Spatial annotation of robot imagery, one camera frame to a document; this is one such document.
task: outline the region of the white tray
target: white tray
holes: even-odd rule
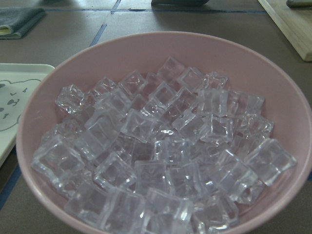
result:
[[[0,63],[0,166],[15,146],[19,117],[28,98],[53,69],[46,64]]]

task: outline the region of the brown table surface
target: brown table surface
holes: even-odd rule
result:
[[[2,0],[42,7],[46,16],[22,39],[0,40],[0,63],[58,66],[82,49],[151,31],[189,31],[228,39],[266,56],[312,103],[312,63],[304,62],[257,0],[210,0],[202,7],[151,6],[150,0]],[[32,195],[11,153],[0,168],[1,234],[78,234]],[[311,234],[312,181],[272,220],[250,234]]]

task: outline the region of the cartoon bear face drawing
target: cartoon bear face drawing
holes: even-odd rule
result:
[[[23,108],[39,82],[39,79],[0,80],[0,132],[18,124]]]

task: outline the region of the pile of ice cubes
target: pile of ice cubes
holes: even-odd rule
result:
[[[296,159],[270,138],[262,96],[169,57],[89,92],[64,87],[67,113],[42,137],[32,167],[69,214],[114,234],[215,234],[239,222]]]

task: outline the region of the cutting board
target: cutting board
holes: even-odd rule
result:
[[[258,0],[304,61],[312,61],[312,7],[290,9],[286,0]]]

